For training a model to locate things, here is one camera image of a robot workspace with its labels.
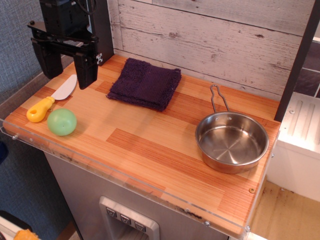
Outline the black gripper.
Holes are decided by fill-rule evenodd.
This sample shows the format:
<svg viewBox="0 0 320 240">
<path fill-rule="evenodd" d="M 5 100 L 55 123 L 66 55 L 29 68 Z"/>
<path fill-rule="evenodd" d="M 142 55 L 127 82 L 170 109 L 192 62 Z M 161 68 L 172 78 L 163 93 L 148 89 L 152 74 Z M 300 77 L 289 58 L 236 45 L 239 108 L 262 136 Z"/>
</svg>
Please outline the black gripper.
<svg viewBox="0 0 320 240">
<path fill-rule="evenodd" d="M 97 10 L 95 0 L 41 0 L 43 21 L 31 20 L 32 46 L 43 74 L 53 79 L 63 72 L 61 54 L 74 60 L 79 88 L 98 77 L 98 37 L 88 28 Z"/>
</svg>

